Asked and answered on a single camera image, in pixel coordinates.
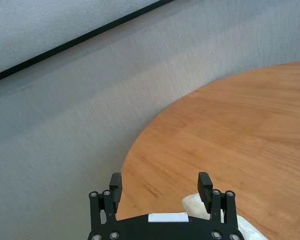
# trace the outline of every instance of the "round table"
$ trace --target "round table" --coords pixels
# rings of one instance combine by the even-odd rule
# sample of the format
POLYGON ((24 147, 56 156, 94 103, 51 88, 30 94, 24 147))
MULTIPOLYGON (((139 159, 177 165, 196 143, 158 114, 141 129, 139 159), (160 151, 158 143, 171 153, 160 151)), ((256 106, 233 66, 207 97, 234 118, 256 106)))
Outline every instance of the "round table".
POLYGON ((184 212, 198 172, 267 238, 300 239, 300 62, 225 77, 160 113, 126 157, 117 218, 184 212))

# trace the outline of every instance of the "white cloth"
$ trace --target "white cloth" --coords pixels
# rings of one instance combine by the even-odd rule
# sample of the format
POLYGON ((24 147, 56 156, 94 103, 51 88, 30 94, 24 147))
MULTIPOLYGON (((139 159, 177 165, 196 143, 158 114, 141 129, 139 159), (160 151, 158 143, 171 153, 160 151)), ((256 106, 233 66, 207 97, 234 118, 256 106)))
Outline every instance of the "white cloth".
MULTIPOLYGON (((189 195, 182 200, 182 206, 189 216, 210 219, 210 214, 207 213, 205 204, 201 201, 199 193, 189 195)), ((251 223, 245 220, 242 216, 237 215, 238 229, 242 233, 245 240, 267 240, 267 238, 258 231, 251 223)))

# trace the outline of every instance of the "screw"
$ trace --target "screw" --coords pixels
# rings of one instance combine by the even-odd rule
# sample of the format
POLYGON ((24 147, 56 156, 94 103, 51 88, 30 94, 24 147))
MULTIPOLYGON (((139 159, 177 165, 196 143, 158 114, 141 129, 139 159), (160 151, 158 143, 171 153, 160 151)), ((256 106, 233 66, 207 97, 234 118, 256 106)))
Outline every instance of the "screw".
POLYGON ((96 234, 92 237, 92 240, 101 240, 101 238, 102 238, 101 235, 96 234))
POLYGON ((240 240, 240 237, 238 235, 236 235, 236 234, 230 234, 230 238, 232 240, 240 240))
POLYGON ((212 235, 212 237, 213 237, 214 239, 221 239, 221 238, 222 238, 221 233, 218 232, 218 231, 213 231, 213 232, 211 233, 211 235, 212 235))
POLYGON ((117 239, 119 237, 119 233, 114 231, 110 233, 110 239, 117 239))

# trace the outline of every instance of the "white object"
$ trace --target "white object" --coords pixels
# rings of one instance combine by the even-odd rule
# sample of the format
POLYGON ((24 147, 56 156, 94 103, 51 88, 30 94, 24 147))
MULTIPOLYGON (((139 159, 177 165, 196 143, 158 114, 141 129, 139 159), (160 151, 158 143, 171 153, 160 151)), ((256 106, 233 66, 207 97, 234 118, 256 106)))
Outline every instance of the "white object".
MULTIPOLYGON (((210 214, 207 213, 205 204, 201 201, 199 193, 189 195, 182 200, 184 210, 191 217, 210 219, 210 214)), ((221 222, 223 222, 224 214, 221 211, 221 222)), ((258 231, 251 223, 245 220, 242 216, 237 215, 238 229, 242 233, 245 240, 267 240, 267 238, 258 231)))
POLYGON ((0 72, 158 0, 0 0, 0 72))
POLYGON ((189 218, 186 212, 180 213, 150 213, 148 215, 149 223, 188 223, 189 218))

